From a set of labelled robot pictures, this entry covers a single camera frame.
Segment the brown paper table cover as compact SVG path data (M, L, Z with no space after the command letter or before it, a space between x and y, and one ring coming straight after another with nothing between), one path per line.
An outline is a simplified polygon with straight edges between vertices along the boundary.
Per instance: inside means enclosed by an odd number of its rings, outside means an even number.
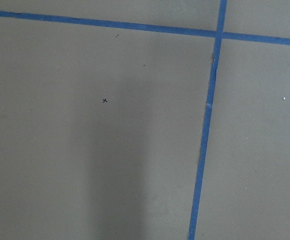
M0 240L290 240L290 0L0 0Z

